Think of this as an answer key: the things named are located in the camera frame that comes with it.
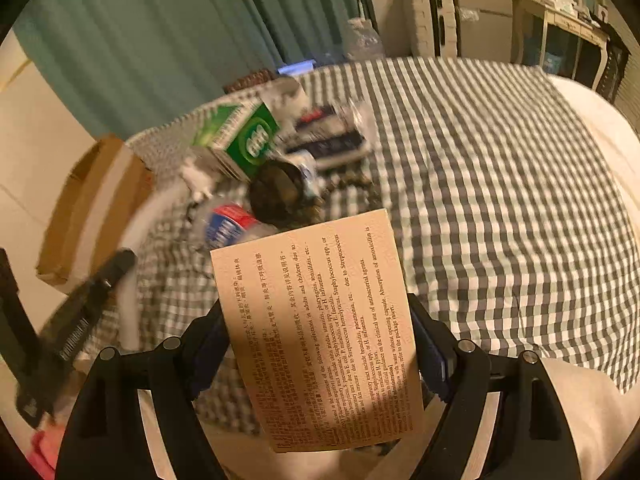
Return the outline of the floral black tissue pack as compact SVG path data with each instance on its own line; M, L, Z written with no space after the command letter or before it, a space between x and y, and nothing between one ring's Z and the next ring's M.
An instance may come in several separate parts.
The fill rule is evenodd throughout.
M378 140L372 106L349 100L313 108L283 130L277 147L285 155L307 152L319 171L340 168L365 158Z

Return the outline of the grey mini fridge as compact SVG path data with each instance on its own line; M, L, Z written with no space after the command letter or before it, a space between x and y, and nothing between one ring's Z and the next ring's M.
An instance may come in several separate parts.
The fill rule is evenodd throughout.
M454 0L458 51L462 58L509 63L512 51L512 0Z

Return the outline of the white dressing table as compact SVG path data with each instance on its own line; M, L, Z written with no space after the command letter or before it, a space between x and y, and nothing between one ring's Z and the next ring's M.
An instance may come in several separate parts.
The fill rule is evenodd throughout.
M572 62L570 78L586 79L591 75L590 87L596 91L608 62L608 34L595 24L556 10L542 0L513 0L511 62L522 64L526 44L536 41L535 65L544 66L551 38L555 41L552 50L556 53L560 53L560 38L568 47L565 59Z

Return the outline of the light blue tissue pack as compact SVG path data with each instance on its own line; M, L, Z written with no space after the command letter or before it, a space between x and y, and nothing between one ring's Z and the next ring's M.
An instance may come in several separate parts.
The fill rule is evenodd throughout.
M317 162L307 150L287 154L285 159L295 166L302 176L303 193L307 200L321 195Z

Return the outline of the tan printed paper leaflet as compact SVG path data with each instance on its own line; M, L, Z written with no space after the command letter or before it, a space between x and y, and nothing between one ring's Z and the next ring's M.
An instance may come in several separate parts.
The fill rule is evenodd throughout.
M360 448L421 428L416 343L385 210L210 258L242 381L274 450Z

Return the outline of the brown cardboard box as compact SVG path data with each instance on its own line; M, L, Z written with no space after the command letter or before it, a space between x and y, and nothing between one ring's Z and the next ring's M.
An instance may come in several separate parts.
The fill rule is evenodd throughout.
M152 170L116 136L97 140L68 175L44 233L37 278L63 294L117 249L154 188Z

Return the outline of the crumpled white tissue wad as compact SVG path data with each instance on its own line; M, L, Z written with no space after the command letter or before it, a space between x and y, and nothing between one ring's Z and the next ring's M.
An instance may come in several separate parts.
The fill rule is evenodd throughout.
M217 169L210 168L193 155L186 156L184 159L180 167L180 176L186 182L192 200L197 203L210 200L222 179Z

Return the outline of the large clear water jug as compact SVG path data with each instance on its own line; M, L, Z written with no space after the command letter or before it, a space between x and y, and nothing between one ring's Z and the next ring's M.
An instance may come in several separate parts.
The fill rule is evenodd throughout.
M382 39L367 18L350 18L344 26L343 50L352 62L385 58Z

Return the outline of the white hard suitcase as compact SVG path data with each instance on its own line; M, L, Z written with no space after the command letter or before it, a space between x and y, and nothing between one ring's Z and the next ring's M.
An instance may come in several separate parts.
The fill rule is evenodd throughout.
M454 0L402 0L411 53L416 58L456 58Z

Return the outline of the green curtain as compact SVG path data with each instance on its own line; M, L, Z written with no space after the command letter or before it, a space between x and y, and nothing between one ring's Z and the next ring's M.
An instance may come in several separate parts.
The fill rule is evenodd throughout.
M29 0L26 55L92 136L122 139L222 96L258 70L341 61L371 0Z

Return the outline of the brown patterned stool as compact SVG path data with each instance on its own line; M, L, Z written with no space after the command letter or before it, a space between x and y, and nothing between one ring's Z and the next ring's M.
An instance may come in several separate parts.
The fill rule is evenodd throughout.
M272 81L276 78L277 75L273 73L272 70L268 70L268 68L255 70L254 72L251 72L250 74L242 76L236 81L233 81L232 84L226 84L224 86L224 93L230 94L240 90L256 87L260 84L265 84L266 82Z

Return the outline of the crushed clear plastic bottle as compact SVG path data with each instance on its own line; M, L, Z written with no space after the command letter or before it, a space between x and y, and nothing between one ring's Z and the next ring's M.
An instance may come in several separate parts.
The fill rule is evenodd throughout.
M278 229L257 220L237 203L214 197L198 206L192 223L191 240L198 248L211 250L258 240Z

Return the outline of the green white 666 box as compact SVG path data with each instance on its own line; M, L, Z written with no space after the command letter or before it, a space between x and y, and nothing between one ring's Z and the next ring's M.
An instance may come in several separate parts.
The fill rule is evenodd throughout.
M261 99L218 105L205 114L192 153L226 176L248 182L267 159L280 126Z

